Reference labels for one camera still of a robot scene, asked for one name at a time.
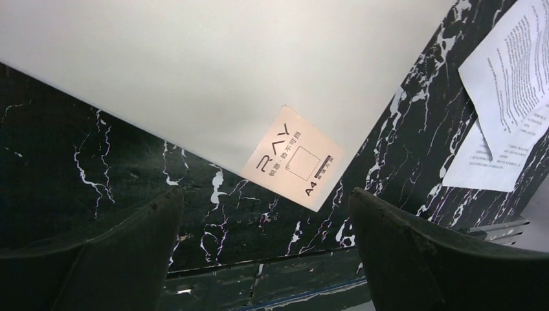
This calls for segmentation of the white A4 file folder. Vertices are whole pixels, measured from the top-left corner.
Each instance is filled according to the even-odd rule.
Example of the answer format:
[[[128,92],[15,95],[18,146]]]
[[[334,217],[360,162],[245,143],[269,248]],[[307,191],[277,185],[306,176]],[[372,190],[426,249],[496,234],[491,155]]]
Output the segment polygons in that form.
[[[312,211],[452,1],[2,1],[1,61]]]

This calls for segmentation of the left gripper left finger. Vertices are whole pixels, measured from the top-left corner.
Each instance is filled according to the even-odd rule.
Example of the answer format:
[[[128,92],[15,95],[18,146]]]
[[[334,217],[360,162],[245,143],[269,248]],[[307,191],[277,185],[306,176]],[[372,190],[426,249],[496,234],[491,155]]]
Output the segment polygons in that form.
[[[1,250],[2,310],[156,310],[183,219],[173,188],[78,229]]]

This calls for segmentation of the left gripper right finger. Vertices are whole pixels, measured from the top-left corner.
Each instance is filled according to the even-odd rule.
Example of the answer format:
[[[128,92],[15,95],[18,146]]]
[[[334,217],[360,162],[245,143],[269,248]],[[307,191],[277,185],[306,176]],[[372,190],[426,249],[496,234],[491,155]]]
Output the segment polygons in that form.
[[[502,246],[356,188],[348,201],[377,310],[547,310],[548,254]]]

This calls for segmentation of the printed paper sheet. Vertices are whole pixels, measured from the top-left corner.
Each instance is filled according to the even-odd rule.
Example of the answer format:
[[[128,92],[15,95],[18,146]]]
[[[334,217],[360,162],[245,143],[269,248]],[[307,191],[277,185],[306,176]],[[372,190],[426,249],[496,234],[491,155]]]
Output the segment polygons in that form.
[[[548,104],[530,112],[498,157],[491,155],[478,121],[444,175],[444,187],[511,192],[534,145],[548,130]]]
[[[493,157],[548,98],[548,2],[516,1],[458,69]]]

